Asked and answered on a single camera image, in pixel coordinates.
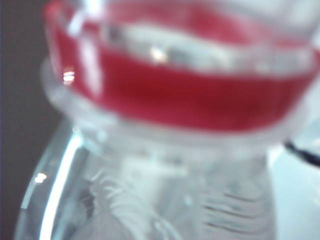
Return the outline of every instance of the gray background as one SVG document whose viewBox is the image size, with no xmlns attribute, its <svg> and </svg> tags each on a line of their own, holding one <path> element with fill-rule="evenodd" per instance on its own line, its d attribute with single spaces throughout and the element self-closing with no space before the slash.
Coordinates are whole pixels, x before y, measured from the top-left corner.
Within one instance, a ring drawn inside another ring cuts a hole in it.
<svg viewBox="0 0 320 240">
<path fill-rule="evenodd" d="M 11 240 L 33 170 L 59 122 L 40 84 L 45 0 L 1 2 L 1 239 Z"/>
</svg>

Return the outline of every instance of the clear plastic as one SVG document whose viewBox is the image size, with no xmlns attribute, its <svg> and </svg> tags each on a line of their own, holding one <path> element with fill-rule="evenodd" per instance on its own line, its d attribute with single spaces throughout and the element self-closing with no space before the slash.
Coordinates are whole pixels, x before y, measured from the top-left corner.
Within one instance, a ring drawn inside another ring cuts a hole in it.
<svg viewBox="0 0 320 240">
<path fill-rule="evenodd" d="M 264 75 L 300 74 L 317 65 L 309 45 L 319 24 L 317 0 L 63 2 L 56 21 L 68 35 L 80 42 L 98 39 L 145 62 L 200 73 Z"/>
<path fill-rule="evenodd" d="M 97 108 L 56 81 L 48 62 L 42 74 L 72 123 L 35 170 L 16 240 L 275 239 L 265 152 L 293 134 L 302 109 L 241 134 L 170 129 Z"/>
</svg>

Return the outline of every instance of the bottle neck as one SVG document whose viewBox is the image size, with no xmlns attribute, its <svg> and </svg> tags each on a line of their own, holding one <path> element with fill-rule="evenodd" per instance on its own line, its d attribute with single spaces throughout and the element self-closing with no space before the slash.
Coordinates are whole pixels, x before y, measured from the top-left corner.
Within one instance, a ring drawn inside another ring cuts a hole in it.
<svg viewBox="0 0 320 240">
<path fill-rule="evenodd" d="M 293 136 L 304 122 L 299 106 L 281 122 L 270 127 L 241 132 L 212 132 L 176 128 L 136 121 L 97 107 L 88 99 L 56 80 L 49 60 L 42 66 L 42 81 L 49 101 L 72 120 L 86 139 L 96 146 L 113 145 L 130 149 L 164 149 L 202 156 L 255 156 Z"/>
</svg>

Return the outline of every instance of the black cable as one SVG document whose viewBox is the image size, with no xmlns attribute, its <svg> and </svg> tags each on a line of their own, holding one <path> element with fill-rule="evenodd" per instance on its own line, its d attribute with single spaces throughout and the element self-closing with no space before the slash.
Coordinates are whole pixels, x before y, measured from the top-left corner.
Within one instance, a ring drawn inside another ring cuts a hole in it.
<svg viewBox="0 0 320 240">
<path fill-rule="evenodd" d="M 296 155 L 301 160 L 314 166 L 320 167 L 320 155 L 316 155 L 306 150 L 299 149 L 290 141 L 285 142 L 284 146 L 289 152 Z"/>
</svg>

